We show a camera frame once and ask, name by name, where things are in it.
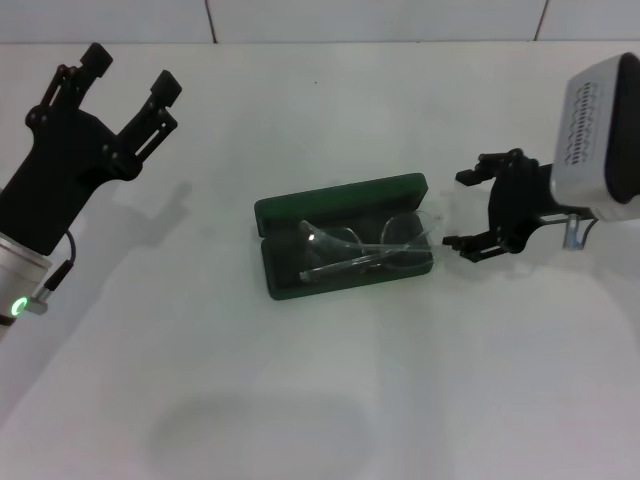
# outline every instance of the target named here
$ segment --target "ventilation grille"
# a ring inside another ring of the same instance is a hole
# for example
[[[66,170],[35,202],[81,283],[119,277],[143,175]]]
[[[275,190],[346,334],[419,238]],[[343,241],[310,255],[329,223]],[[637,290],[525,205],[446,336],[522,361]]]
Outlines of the ventilation grille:
[[[580,165],[589,160],[595,132],[595,114],[598,85],[587,82],[576,92],[571,112],[571,125],[564,162],[567,166]]]

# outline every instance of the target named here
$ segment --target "robotic arm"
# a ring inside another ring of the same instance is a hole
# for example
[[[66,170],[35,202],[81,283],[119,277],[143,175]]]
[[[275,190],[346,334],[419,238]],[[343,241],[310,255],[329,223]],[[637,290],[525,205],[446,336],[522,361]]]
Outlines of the robotic arm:
[[[472,186],[495,178],[489,231],[445,237],[472,262],[520,253],[538,228],[566,224],[564,247],[578,250],[593,224],[640,218],[640,60],[625,53],[594,65],[567,87],[553,164],[539,165],[522,150],[480,155],[456,175]],[[563,215],[563,220],[546,217]],[[581,220],[591,220],[583,241]]]
[[[46,301],[75,261],[68,229],[93,192],[110,180],[131,181],[144,161],[177,127],[167,112],[182,91],[168,71],[151,87],[140,112],[118,134],[80,104],[111,56],[94,43],[81,67],[60,65],[39,105],[27,114],[33,148],[0,193],[0,324],[10,325],[27,308],[46,311]],[[34,294],[50,255],[67,234],[72,258]]]

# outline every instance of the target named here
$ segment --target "white table surface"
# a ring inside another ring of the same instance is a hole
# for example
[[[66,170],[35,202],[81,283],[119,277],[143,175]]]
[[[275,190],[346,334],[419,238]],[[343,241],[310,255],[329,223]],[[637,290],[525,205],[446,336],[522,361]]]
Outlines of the white table surface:
[[[84,48],[0,47],[0,182]],[[91,199],[49,314],[0,342],[0,477],[638,478],[637,223],[599,224],[586,252],[548,227],[518,256],[275,302],[253,204],[423,172],[448,218],[482,217],[455,173],[514,147],[550,162],[566,81],[640,43],[108,50],[86,110],[119,130],[166,68],[180,125]]]

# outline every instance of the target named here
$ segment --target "green led light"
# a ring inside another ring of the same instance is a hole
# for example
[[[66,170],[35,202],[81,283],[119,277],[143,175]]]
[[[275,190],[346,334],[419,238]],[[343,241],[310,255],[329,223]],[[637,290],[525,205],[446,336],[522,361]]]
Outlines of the green led light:
[[[13,302],[13,305],[11,305],[11,315],[13,315],[14,317],[20,315],[22,313],[22,310],[24,310],[24,307],[27,306],[28,301],[29,300],[27,300],[27,297],[22,297]]]

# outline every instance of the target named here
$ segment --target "white wall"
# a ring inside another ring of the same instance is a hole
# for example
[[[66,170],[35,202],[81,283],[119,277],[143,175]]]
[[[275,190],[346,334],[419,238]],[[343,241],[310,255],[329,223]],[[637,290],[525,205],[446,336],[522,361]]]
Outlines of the white wall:
[[[204,0],[0,0],[0,42],[211,42]]]
[[[640,1],[551,0],[539,39],[640,39]]]
[[[209,0],[220,43],[532,40],[544,0]]]

